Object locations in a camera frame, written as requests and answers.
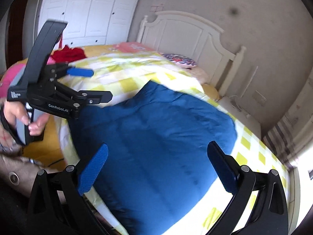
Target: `blue duvet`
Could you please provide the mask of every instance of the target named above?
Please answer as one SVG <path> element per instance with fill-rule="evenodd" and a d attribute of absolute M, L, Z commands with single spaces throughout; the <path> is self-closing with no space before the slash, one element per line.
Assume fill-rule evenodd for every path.
<path fill-rule="evenodd" d="M 115 106 L 84 108 L 69 126 L 80 158 L 108 145 L 94 187 L 130 235 L 161 235 L 187 214 L 217 178 L 208 143 L 230 154 L 237 138 L 228 115 L 152 81 Z"/>

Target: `metal screw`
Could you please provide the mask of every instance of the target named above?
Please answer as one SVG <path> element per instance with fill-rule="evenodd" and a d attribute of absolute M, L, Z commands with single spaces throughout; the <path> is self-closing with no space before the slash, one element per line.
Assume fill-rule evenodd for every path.
<path fill-rule="evenodd" d="M 40 169 L 40 170 L 37 172 L 37 174 L 38 174 L 39 176 L 43 175 L 43 174 L 44 174 L 44 169 Z"/>
<path fill-rule="evenodd" d="M 67 172 L 72 172 L 74 169 L 75 169 L 75 167 L 73 165 L 69 165 L 66 167 Z"/>
<path fill-rule="evenodd" d="M 241 166 L 241 170 L 244 171 L 244 172 L 248 172 L 250 169 L 249 169 L 248 166 L 243 165 L 243 166 Z"/>
<path fill-rule="evenodd" d="M 272 174 L 277 176 L 278 175 L 278 171 L 276 169 L 272 169 Z"/>

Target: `hand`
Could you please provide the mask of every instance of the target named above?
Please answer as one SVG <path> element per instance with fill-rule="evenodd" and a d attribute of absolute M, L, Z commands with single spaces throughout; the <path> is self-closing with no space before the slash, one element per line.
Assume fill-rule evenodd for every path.
<path fill-rule="evenodd" d="M 49 114 L 44 113 L 38 117 L 37 121 L 30 123 L 27 111 L 24 105 L 19 101 L 5 101 L 3 112 L 8 123 L 14 128 L 16 127 L 16 119 L 20 120 L 23 124 L 28 125 L 29 134 L 31 136 L 38 136 L 42 133 L 50 116 Z"/>

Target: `white wardrobe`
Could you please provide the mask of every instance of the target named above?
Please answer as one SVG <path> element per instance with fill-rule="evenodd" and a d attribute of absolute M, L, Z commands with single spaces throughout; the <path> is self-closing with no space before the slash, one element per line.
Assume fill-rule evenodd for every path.
<path fill-rule="evenodd" d="M 68 22 L 63 45 L 117 44 L 127 40 L 138 0 L 43 0 L 38 30 L 48 19 Z"/>

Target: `white wall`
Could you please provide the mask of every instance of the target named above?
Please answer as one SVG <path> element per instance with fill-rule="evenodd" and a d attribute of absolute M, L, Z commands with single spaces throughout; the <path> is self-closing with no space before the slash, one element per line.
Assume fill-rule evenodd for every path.
<path fill-rule="evenodd" d="M 23 59 L 27 58 L 34 44 L 34 28 L 36 20 L 36 11 L 39 0 L 28 0 L 23 22 L 22 49 Z"/>
<path fill-rule="evenodd" d="M 153 0 L 139 0 L 130 29 L 135 41 L 139 24 L 149 15 Z M 230 13 L 236 8 L 237 15 Z M 252 66 L 258 72 L 244 97 L 239 100 L 261 122 L 271 128 L 288 110 L 305 84 L 313 66 L 313 19 L 300 0 L 167 0 L 165 10 L 186 11 L 218 24 L 225 30 L 223 46 L 237 52 L 247 51 L 228 95 L 238 94 Z M 258 90 L 267 98 L 265 107 L 252 99 Z"/>
<path fill-rule="evenodd" d="M 0 74 L 7 70 L 7 64 L 5 61 L 5 32 L 7 27 L 7 15 L 9 10 L 4 14 L 0 22 Z"/>

